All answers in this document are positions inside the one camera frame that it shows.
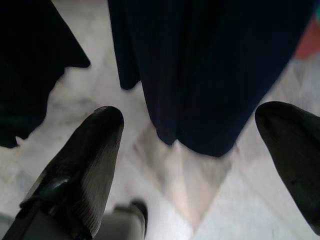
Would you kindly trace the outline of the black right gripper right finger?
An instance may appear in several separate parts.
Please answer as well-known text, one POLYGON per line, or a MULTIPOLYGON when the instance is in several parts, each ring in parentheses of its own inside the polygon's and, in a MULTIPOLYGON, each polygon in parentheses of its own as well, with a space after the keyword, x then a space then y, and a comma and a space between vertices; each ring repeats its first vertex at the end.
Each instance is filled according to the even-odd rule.
POLYGON ((270 101, 254 114, 259 134, 299 211, 320 233, 320 118, 297 106, 270 101))

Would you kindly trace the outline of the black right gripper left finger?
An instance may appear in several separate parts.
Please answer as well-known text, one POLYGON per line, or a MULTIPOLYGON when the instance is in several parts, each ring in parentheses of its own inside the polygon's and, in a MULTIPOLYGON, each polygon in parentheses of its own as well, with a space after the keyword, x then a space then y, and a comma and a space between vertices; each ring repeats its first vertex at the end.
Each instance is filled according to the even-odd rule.
POLYGON ((124 129, 119 109, 90 114, 36 179, 11 225, 13 240, 91 240, 109 197, 124 129))

